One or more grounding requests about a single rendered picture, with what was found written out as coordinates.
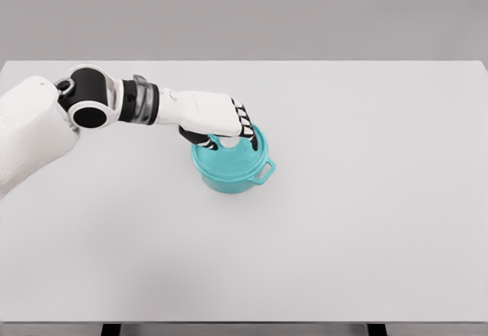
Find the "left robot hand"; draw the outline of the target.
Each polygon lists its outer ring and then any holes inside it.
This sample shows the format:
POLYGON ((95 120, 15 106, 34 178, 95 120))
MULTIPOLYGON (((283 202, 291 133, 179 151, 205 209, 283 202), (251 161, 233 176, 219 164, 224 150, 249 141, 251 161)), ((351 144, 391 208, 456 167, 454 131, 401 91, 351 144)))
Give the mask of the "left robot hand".
POLYGON ((189 142, 217 151, 211 136, 243 137, 258 149, 255 128, 244 105, 228 94, 206 91, 181 91, 177 94, 180 134, 189 142))

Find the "teal pot lid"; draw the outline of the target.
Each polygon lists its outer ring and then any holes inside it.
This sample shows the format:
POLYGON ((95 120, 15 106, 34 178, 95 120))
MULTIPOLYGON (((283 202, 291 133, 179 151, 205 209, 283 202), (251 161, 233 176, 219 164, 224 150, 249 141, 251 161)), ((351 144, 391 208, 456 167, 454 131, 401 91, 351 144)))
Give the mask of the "teal pot lid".
POLYGON ((263 132, 254 125, 258 150, 252 148, 249 139, 240 137, 234 147, 220 144, 220 138, 210 136, 217 150, 201 146, 191 147, 191 157, 196 168, 203 174, 224 181, 238 181, 258 174, 268 160, 268 142, 263 132))

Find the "teal pot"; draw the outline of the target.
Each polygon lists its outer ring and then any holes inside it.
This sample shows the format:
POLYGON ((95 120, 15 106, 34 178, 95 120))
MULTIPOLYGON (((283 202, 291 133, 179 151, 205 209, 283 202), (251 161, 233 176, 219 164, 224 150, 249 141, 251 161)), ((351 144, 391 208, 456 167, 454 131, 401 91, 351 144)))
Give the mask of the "teal pot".
MULTIPOLYGON (((220 138, 220 144, 222 146, 225 146, 223 144, 223 139, 221 137, 219 138, 220 138)), ((256 185, 264 184, 275 172, 275 169, 276 169, 276 165, 271 160, 269 156, 269 150, 268 150, 268 160, 265 163, 262 170, 260 170, 258 174, 254 174, 251 177, 244 178, 243 180, 238 180, 238 181, 218 180, 201 173, 199 170, 198 171, 200 172, 204 183, 212 190, 225 193, 225 194, 238 194, 247 191, 256 185)))

